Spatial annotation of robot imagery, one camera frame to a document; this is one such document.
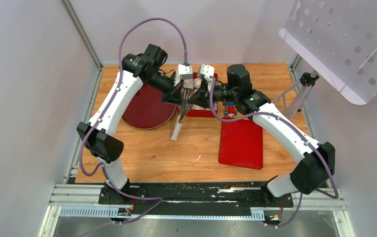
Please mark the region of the wooden metal food tongs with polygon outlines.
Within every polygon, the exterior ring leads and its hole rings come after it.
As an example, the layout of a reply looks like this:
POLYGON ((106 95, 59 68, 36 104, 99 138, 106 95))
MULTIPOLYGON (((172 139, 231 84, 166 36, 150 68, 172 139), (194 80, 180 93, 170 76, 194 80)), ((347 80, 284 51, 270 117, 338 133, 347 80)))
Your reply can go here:
POLYGON ((181 96, 183 99, 183 105, 180 106, 180 110, 178 113, 178 117, 171 135, 171 140, 176 141, 178 138, 178 135, 180 133, 180 130, 183 125, 183 119, 187 115, 187 113, 192 109, 193 104, 189 103, 189 99, 194 94, 194 89, 190 88, 183 88, 181 91, 181 96))

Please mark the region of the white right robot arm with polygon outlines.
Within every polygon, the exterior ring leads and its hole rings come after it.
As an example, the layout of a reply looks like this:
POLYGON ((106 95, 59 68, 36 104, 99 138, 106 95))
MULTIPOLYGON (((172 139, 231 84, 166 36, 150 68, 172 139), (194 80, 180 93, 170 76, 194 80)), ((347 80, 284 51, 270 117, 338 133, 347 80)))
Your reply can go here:
POLYGON ((269 132, 294 158, 297 166, 291 173, 272 178, 265 184, 261 192, 262 202, 274 206, 286 194, 300 192, 308 195, 326 181, 330 181, 334 189, 331 197, 338 198, 333 179, 334 146, 330 142, 320 143, 307 136, 266 95, 253 89, 250 73, 243 64, 230 65, 226 72, 227 83, 217 85, 214 68, 202 64, 197 72, 201 80, 200 87, 188 102, 210 109, 217 101, 233 102, 241 117, 225 119, 212 111, 214 117, 225 123, 249 119, 269 132))

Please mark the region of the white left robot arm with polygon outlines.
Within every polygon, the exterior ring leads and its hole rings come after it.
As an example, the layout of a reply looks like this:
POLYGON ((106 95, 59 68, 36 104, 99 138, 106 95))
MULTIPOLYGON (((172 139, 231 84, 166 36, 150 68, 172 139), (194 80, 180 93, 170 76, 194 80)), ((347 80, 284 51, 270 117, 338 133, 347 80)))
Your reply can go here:
POLYGON ((192 67, 187 61, 179 64, 171 77, 160 72, 167 57, 161 47, 153 44, 143 53, 123 57, 104 102, 88 122, 80 122, 76 128, 81 139, 80 150, 88 149, 99 162, 106 184, 113 188, 111 196, 119 204, 127 203, 131 193, 120 160, 124 143, 114 137, 124 112, 145 84, 160 91, 164 103, 182 105, 182 81, 185 76, 192 77, 192 67))

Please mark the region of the red rectangular chocolate box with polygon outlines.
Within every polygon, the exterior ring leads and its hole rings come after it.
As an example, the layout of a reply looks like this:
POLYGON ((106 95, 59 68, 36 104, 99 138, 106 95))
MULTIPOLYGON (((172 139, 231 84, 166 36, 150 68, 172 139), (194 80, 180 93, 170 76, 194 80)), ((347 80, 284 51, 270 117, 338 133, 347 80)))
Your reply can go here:
MULTIPOLYGON (((193 77, 194 77, 194 79, 197 78, 196 72, 193 73, 193 77)), ((216 79, 218 79, 218 74, 214 73, 214 77, 216 79)), ((217 113, 218 112, 218 103, 217 102, 214 102, 214 109, 215 109, 215 112, 217 113)), ((177 106, 177 111, 178 111, 178 113, 180 113, 180 111, 181 111, 180 106, 177 106)), ((186 117, 214 118, 213 113, 211 112, 210 109, 202 108, 202 107, 199 107, 199 106, 196 106, 196 105, 193 105, 192 109, 190 111, 188 111, 188 113, 186 114, 186 117)))

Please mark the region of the blue red toy car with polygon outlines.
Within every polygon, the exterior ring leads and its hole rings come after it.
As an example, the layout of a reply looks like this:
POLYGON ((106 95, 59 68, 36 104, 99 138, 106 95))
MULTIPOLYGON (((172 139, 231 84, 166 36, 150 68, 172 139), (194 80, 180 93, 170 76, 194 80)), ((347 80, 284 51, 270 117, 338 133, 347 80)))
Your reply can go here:
POLYGON ((234 102, 232 102, 232 101, 224 101, 223 105, 225 107, 224 116, 232 118, 233 116, 237 115, 237 109, 236 109, 236 107, 234 105, 234 102))

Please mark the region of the round dark red tray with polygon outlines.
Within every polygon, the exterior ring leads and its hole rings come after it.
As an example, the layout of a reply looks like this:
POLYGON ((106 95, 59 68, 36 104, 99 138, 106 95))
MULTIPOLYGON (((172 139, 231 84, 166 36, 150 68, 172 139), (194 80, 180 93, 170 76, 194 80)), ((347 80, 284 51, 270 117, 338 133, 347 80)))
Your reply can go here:
POLYGON ((177 106, 162 102, 161 96, 159 90, 147 84, 143 85, 123 113, 123 121, 141 130, 150 130, 164 125, 174 115, 177 106))

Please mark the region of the red box lid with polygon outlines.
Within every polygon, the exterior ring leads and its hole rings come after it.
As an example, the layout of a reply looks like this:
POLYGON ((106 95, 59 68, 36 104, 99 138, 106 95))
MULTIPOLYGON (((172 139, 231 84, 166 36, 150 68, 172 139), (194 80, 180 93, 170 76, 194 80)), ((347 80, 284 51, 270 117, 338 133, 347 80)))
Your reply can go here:
POLYGON ((218 162, 223 165, 262 169, 263 129, 247 119, 222 122, 218 162))

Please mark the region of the grey tripod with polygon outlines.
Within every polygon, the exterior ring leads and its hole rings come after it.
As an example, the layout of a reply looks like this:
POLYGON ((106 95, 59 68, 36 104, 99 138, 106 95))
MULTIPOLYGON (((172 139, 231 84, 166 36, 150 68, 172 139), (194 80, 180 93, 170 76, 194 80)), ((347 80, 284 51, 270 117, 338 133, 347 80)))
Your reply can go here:
POLYGON ((307 96, 315 86, 318 79, 319 75, 316 70, 313 70, 311 73, 303 73, 299 79, 297 79, 291 86, 285 89, 276 98, 272 99, 271 102, 276 103, 279 99, 282 99, 283 115, 289 120, 292 120, 295 115, 302 110, 307 96), (299 88, 299 91, 297 92, 290 105, 286 107, 286 94, 296 87, 299 88))

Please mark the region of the perforated white light panel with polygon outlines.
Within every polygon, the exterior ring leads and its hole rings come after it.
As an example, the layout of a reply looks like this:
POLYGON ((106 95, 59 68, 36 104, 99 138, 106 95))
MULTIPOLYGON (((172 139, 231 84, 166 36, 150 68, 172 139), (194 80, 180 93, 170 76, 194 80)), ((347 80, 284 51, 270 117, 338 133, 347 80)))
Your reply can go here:
POLYGON ((345 99, 377 94, 377 0, 298 0, 279 36, 345 99))

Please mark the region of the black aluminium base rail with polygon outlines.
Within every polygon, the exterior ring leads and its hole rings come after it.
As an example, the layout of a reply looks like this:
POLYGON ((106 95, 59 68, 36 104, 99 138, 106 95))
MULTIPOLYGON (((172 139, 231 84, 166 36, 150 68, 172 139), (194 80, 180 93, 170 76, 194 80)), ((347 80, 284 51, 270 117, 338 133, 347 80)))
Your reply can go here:
POLYGON ((132 183, 122 196, 106 184, 57 184, 49 204, 64 217, 280 221, 300 211, 345 211, 344 200, 321 188, 266 197, 260 182, 132 183))

